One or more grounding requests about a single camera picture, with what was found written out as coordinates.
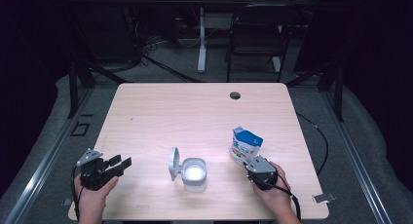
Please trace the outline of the aluminium floor rail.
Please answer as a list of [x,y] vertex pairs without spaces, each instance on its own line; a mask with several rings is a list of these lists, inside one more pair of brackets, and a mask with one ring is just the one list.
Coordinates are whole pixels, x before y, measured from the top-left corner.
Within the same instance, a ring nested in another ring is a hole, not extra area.
[[78,108],[71,118],[69,93],[58,91],[55,106],[17,177],[0,200],[0,224],[21,224],[56,164],[63,144],[74,129],[79,112],[93,90],[81,91]]
[[380,198],[376,186],[371,180],[364,163],[356,149],[356,145],[351,138],[348,129],[343,121],[340,121],[334,112],[333,100],[329,92],[321,92],[320,96],[327,108],[334,126],[338,129],[340,136],[344,142],[344,148],[347,154],[348,161],[357,178],[358,184],[366,198],[370,209],[376,219],[377,224],[394,224],[391,220],[383,202]]

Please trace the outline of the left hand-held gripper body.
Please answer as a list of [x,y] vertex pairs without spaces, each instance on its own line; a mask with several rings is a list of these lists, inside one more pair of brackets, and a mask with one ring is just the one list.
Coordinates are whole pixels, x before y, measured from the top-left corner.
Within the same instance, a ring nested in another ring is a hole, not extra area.
[[89,189],[97,191],[114,176],[114,167],[109,166],[109,160],[105,161],[103,153],[89,148],[76,165],[81,169],[81,184]]

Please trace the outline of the person's left hand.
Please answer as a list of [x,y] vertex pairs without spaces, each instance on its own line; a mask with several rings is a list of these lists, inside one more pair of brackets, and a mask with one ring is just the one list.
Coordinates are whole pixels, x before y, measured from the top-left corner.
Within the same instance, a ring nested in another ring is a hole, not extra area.
[[81,184],[81,175],[77,175],[74,180],[76,196],[78,198],[80,220],[102,220],[106,207],[106,198],[117,185],[119,178],[113,177],[99,190],[88,190]]

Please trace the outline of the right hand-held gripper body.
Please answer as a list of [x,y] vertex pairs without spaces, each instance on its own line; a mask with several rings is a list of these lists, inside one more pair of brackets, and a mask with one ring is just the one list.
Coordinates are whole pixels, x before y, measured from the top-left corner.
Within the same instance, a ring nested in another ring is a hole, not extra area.
[[260,155],[257,155],[248,163],[247,178],[254,182],[263,191],[275,187],[278,181],[278,171],[270,162]]

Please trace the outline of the person's right hand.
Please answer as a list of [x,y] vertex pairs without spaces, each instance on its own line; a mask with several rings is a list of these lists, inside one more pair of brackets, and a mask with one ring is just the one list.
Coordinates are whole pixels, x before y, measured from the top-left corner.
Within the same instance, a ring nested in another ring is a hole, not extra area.
[[287,216],[295,217],[295,212],[291,207],[291,198],[283,191],[290,188],[283,169],[271,162],[271,165],[276,168],[280,178],[277,180],[276,185],[278,188],[273,188],[271,190],[260,190],[254,182],[251,183],[254,193],[262,200],[266,208],[268,208],[276,217],[277,220],[281,221]]

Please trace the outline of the black metal frame post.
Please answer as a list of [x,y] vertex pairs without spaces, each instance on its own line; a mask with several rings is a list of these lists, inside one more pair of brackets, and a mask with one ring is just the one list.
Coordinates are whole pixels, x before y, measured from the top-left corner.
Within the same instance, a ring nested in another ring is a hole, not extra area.
[[69,68],[70,111],[68,118],[72,118],[78,109],[78,84],[76,63],[72,62]]

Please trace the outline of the clear jar with white lid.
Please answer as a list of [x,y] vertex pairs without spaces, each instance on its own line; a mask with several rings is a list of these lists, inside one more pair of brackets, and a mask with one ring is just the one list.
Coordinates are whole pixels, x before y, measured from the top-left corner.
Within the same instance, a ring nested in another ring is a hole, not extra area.
[[172,181],[181,176],[187,192],[202,193],[207,188],[207,163],[202,158],[186,158],[180,162],[179,150],[172,147],[169,155],[169,174]]

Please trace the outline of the black folding chair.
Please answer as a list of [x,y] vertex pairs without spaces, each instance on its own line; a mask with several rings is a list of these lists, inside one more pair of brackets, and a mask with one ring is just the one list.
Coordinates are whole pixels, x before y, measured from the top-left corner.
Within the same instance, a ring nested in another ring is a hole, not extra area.
[[225,61],[230,81],[233,56],[264,56],[280,60],[277,81],[281,80],[287,49],[300,10],[288,4],[255,3],[239,7],[231,18]]

